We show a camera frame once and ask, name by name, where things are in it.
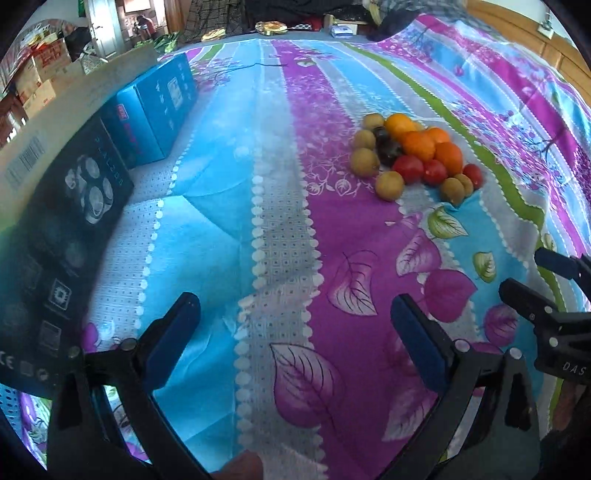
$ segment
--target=screw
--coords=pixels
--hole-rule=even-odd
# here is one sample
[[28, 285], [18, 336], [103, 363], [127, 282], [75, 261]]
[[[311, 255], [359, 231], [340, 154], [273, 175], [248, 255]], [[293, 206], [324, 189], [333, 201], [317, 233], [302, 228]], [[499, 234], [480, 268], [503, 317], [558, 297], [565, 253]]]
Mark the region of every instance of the screw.
[[126, 338], [119, 344], [119, 348], [124, 352], [132, 351], [138, 345], [138, 341], [135, 338]]
[[466, 353], [470, 350], [470, 344], [465, 340], [456, 340], [453, 344], [458, 352]]
[[80, 355], [80, 347], [79, 346], [71, 346], [68, 349], [68, 358], [70, 360], [74, 360], [78, 355]]
[[521, 350], [515, 347], [509, 348], [509, 355], [511, 355], [515, 360], [519, 360], [523, 356]]

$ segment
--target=blue box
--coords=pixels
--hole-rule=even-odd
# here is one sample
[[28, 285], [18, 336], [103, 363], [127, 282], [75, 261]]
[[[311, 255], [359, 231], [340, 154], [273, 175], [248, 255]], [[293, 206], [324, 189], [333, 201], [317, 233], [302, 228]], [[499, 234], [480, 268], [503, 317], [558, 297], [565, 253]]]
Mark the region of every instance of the blue box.
[[168, 157], [196, 99], [183, 54], [152, 67], [117, 92], [100, 116], [127, 168]]

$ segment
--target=orange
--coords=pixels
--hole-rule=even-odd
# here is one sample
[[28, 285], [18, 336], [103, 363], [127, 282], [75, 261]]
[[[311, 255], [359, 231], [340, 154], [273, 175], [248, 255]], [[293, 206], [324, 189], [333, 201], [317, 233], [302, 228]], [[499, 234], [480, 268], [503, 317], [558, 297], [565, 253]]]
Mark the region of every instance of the orange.
[[450, 177], [462, 173], [464, 159], [460, 147], [456, 144], [442, 142], [435, 145], [435, 160], [443, 163]]
[[425, 130], [425, 133], [427, 135], [429, 135], [429, 137], [431, 137], [431, 139], [435, 143], [444, 143], [444, 142], [452, 141], [452, 139], [449, 138], [449, 135], [447, 134], [447, 132], [445, 130], [442, 130], [441, 128], [437, 128], [437, 127], [427, 128], [427, 130]]
[[399, 137], [403, 133], [414, 132], [417, 129], [417, 126], [414, 124], [414, 122], [409, 117], [404, 115], [404, 113], [395, 113], [390, 115], [386, 119], [384, 126], [386, 127], [386, 130], [388, 130], [390, 137], [397, 141], [399, 141]]
[[435, 142], [425, 132], [407, 132], [400, 144], [406, 155], [414, 155], [423, 162], [432, 160], [435, 155]]

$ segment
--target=door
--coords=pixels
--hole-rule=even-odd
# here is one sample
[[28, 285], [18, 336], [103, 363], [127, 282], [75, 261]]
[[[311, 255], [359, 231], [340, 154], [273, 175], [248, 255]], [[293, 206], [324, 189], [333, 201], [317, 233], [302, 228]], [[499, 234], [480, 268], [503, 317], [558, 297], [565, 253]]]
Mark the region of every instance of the door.
[[111, 59], [125, 51], [115, 0], [84, 0], [96, 53]]

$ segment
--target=green stripe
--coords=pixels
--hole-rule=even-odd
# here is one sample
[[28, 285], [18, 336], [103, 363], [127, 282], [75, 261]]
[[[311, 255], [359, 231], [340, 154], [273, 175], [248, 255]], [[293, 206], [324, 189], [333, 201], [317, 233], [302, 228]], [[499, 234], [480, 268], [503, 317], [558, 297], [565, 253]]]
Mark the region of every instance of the green stripe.
[[[517, 190], [517, 187], [515, 186], [515, 184], [513, 184], [513, 181], [511, 180], [511, 176], [509, 175], [507, 169], [502, 165], [499, 165], [495, 161], [495, 156], [492, 154], [492, 152], [490, 152], [487, 148], [483, 147], [482, 145], [476, 144], [477, 140], [474, 137], [474, 135], [472, 135], [468, 131], [468, 129], [453, 115], [453, 113], [451, 113], [448, 110], [448, 108], [443, 104], [443, 102], [439, 98], [435, 97], [432, 93], [425, 90], [425, 88], [420, 86], [417, 82], [415, 82], [404, 72], [392, 65], [392, 63], [386, 60], [385, 58], [382, 58], [375, 53], [362, 50], [361, 48], [354, 47], [349, 43], [343, 42], [343, 45], [371, 60], [378, 62], [380, 65], [388, 69], [392, 74], [394, 74], [404, 83], [406, 83], [410, 88], [412, 88], [418, 96], [420, 96], [421, 98], [423, 98], [423, 100], [427, 102], [427, 104], [433, 109], [434, 112], [436, 112], [443, 119], [445, 119], [445, 121], [450, 125], [450, 127], [452, 127], [456, 132], [458, 132], [461, 136], [463, 136], [466, 139], [466, 141], [470, 144], [472, 150], [474, 151], [478, 159], [496, 177], [501, 187], [501, 191], [503, 192], [503, 195], [505, 196], [507, 203], [513, 209], [513, 211], [521, 219], [532, 221], [536, 225], [538, 229], [538, 240], [536, 242], [535, 247], [536, 249], [538, 249], [539, 247], [543, 247], [539, 232], [541, 231], [541, 228], [544, 224], [544, 211], [539, 207], [528, 205], [524, 202], [524, 199], [519, 193], [519, 190]], [[540, 272], [540, 275], [548, 284], [550, 290], [554, 294], [554, 301], [556, 302], [558, 309], [562, 312], [565, 312], [566, 307], [564, 305], [562, 294], [560, 293], [560, 288], [558, 287], [558, 282], [556, 281], [556, 276], [552, 272], [544, 270], [540, 267], [538, 267], [538, 271]]]
[[203, 56], [201, 57], [199, 60], [211, 60], [212, 58], [214, 58], [217, 54], [217, 52], [219, 52], [222, 49], [222, 44], [218, 43], [216, 45], [212, 45], [211, 48], [209, 49], [209, 51]]

